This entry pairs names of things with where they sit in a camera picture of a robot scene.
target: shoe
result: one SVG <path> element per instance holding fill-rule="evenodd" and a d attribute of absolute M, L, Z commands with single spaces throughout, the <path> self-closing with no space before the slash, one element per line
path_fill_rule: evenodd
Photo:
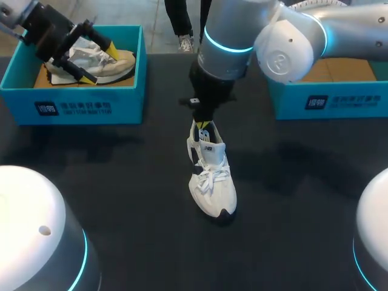
<path fill-rule="evenodd" d="M 97 85 L 107 85 L 129 79 L 135 75 L 136 58 L 132 52 L 118 50 L 116 61 L 93 41 L 79 38 L 69 51 L 69 61 L 84 68 L 94 77 Z M 52 59 L 45 63 L 48 80 L 52 85 L 76 84 L 74 77 L 62 68 L 55 67 Z"/>
<path fill-rule="evenodd" d="M 180 53 L 193 53 L 194 52 L 194 38 L 190 35 L 179 36 L 179 49 Z"/>
<path fill-rule="evenodd" d="M 212 218 L 229 219 L 237 206 L 223 143 L 213 122 L 198 130 L 193 122 L 187 150 L 193 163 L 190 192 L 201 210 Z"/>

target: box logo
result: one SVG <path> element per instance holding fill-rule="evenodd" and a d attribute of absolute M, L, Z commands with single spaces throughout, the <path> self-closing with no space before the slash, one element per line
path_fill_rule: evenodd
<path fill-rule="evenodd" d="M 35 102 L 34 104 L 40 116 L 59 115 L 54 102 Z"/>
<path fill-rule="evenodd" d="M 327 103 L 327 98 L 327 95 L 312 95 L 307 99 L 305 109 L 324 109 Z"/>

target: person's leg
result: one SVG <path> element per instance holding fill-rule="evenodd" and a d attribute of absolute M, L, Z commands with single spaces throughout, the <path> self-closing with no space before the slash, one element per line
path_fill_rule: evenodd
<path fill-rule="evenodd" d="M 201 33 L 199 34 L 199 43 L 202 42 L 204 36 L 206 20 L 209 15 L 211 4 L 212 0 L 201 0 Z"/>
<path fill-rule="evenodd" d="M 177 36 L 193 36 L 192 24 L 187 13 L 186 0 L 164 0 L 167 15 Z"/>

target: black table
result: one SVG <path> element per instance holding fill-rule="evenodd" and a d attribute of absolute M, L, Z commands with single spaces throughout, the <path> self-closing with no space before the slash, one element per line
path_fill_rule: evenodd
<path fill-rule="evenodd" d="M 193 58 L 149 56 L 141 126 L 19 128 L 0 104 L 1 164 L 59 188 L 98 250 L 101 291 L 353 290 L 355 209 L 388 165 L 387 120 L 275 121 L 253 66 L 216 114 L 238 194 L 220 227 L 188 189 L 178 99 L 192 96 Z"/>

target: blue cardboard box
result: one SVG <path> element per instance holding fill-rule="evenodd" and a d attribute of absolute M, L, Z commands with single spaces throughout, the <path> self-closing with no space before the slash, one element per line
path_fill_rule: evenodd
<path fill-rule="evenodd" d="M 298 82 L 280 84 L 269 80 L 269 91 L 277 119 L 326 119 L 388 117 L 388 63 L 359 60 L 353 72 L 372 75 L 370 81 Z"/>
<path fill-rule="evenodd" d="M 34 46 L 16 48 L 0 85 L 19 125 L 140 124 L 146 87 L 147 54 L 141 26 L 95 26 L 119 50 L 136 53 L 132 87 L 33 88 L 42 62 Z"/>

